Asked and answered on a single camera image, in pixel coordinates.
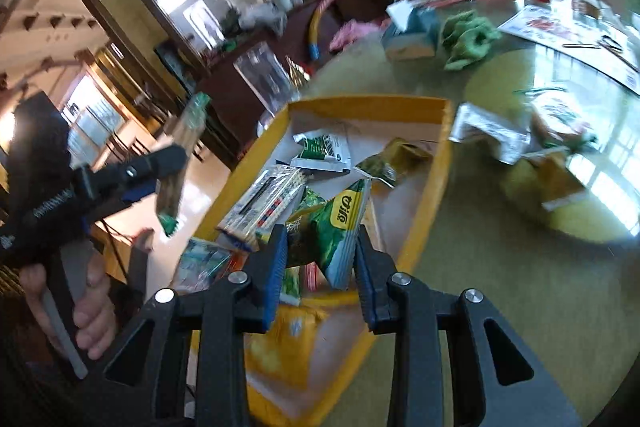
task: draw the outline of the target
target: snack package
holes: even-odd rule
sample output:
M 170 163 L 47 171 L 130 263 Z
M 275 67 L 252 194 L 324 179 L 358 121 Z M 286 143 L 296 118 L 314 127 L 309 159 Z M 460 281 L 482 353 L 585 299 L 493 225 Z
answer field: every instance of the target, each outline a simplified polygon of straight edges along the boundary
M 280 214 L 305 184 L 302 171 L 288 165 L 265 168 L 220 221 L 220 230 L 232 243 L 246 251 L 259 248 L 257 235 L 268 235 Z
M 302 151 L 291 160 L 292 167 L 331 172 L 351 170 L 351 153 L 343 126 L 294 134 L 293 140 L 302 145 Z
M 298 306 L 300 304 L 300 266 L 284 270 L 280 302 Z
M 544 146 L 565 145 L 575 150 L 595 139 L 591 125 L 567 92 L 545 91 L 531 102 L 531 126 Z
M 306 389 L 311 353 L 324 318 L 326 314 L 316 309 L 281 304 L 267 333 L 245 336 L 246 370 Z
M 587 197 L 587 190 L 566 167 L 567 147 L 545 149 L 526 159 L 536 167 L 540 182 L 540 204 L 547 212 Z
M 296 212 L 302 210 L 303 208 L 310 208 L 312 206 L 316 206 L 318 204 L 326 203 L 326 200 L 317 192 L 311 190 L 308 185 L 305 187 L 305 191 L 302 194 L 302 200 L 300 204 L 296 208 Z
M 462 143 L 490 137 L 494 156 L 502 163 L 514 165 L 529 147 L 528 132 L 516 129 L 511 122 L 472 103 L 462 103 L 451 128 L 449 139 Z
M 382 152 L 365 158 L 356 167 L 370 178 L 395 188 L 408 174 L 432 158 L 433 155 L 423 147 L 394 138 Z
M 209 95 L 203 92 L 194 95 L 172 130 L 174 145 L 181 146 L 187 153 L 187 158 L 195 149 L 196 143 L 206 127 L 209 100 Z M 156 215 L 167 237 L 175 232 L 178 225 L 178 206 L 182 197 L 182 186 L 186 172 L 187 165 L 180 172 L 163 178 L 159 183 Z
M 331 287 L 346 290 L 370 192 L 371 180 L 358 180 L 334 199 L 293 213 L 287 220 L 287 266 L 315 261 Z
M 222 277 L 226 277 L 231 272 L 240 271 L 244 268 L 244 263 L 249 259 L 249 253 L 243 250 L 232 250 L 231 257 L 229 258 L 229 262 L 226 264 L 226 268 Z
M 302 285 L 310 292 L 318 289 L 318 271 L 316 263 L 305 264 L 302 271 Z
M 226 248 L 191 237 L 175 267 L 170 287 L 181 294 L 206 290 L 225 269 L 230 257 Z

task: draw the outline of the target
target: glass tabletop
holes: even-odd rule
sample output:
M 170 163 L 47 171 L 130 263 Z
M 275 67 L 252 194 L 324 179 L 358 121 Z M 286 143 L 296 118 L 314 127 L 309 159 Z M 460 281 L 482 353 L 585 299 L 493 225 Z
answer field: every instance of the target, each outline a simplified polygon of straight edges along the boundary
M 517 6 L 461 4 L 440 10 L 440 17 L 467 9 L 499 25 Z M 574 95 L 598 138 L 568 161 L 587 197 L 540 212 L 522 197 L 535 176 L 532 168 L 501 164 L 476 142 L 455 144 L 447 191 L 415 274 L 449 293 L 480 288 L 588 423 L 638 355 L 640 264 L 630 251 L 637 249 L 640 231 L 639 98 L 580 60 L 510 35 L 484 61 L 462 71 L 444 71 L 445 61 L 439 51 L 434 58 L 389 62 L 379 37 L 370 36 L 318 71 L 306 96 L 437 96 L 455 105 L 472 102 L 528 127 L 526 100 L 514 91 L 557 85 Z M 388 389 L 371 390 L 363 379 L 374 366 L 390 370 L 392 346 L 383 343 L 375 352 L 342 404 L 353 393 L 357 399 L 363 387 L 386 403 Z M 329 424 L 337 425 L 341 410 L 338 405 Z M 374 407 L 369 413 L 375 422 L 385 411 Z

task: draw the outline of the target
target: human hand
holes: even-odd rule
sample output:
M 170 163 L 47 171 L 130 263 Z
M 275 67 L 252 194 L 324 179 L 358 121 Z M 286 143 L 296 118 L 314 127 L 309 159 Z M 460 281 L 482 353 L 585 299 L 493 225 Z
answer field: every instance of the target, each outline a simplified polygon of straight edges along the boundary
M 64 355 L 60 340 L 51 325 L 49 315 L 42 304 L 42 294 L 47 286 L 47 274 L 42 264 L 32 264 L 20 270 L 20 284 L 24 289 L 27 305 L 57 352 Z M 94 253 L 86 274 L 84 295 L 74 308 L 74 322 L 79 330 L 76 343 L 85 349 L 92 360 L 99 359 L 113 342 L 116 334 L 116 318 L 113 303 L 109 299 L 110 280 L 104 270 L 104 260 Z

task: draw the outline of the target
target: chip bag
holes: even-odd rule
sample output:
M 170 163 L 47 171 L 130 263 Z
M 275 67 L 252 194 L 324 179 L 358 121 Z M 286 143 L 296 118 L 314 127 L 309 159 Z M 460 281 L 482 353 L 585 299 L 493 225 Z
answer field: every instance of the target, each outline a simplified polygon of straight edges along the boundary
M 395 188 L 407 175 L 432 158 L 433 155 L 423 146 L 394 138 L 382 152 L 365 158 L 356 167 L 367 176 Z
M 306 389 L 318 326 L 326 316 L 313 308 L 278 306 L 267 333 L 245 336 L 246 370 Z
M 370 192 L 371 180 L 358 180 L 334 199 L 293 213 L 287 220 L 287 266 L 315 261 L 333 288 L 346 290 Z

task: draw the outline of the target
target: silver foil package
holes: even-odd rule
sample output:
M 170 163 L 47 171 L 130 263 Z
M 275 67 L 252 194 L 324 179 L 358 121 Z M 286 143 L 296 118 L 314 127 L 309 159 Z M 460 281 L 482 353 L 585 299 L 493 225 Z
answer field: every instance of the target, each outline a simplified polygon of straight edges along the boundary
M 517 129 L 507 119 L 472 103 L 460 104 L 449 140 L 462 143 L 483 137 L 495 140 L 495 158 L 508 165 L 514 165 L 521 158 L 530 142 L 530 134 Z

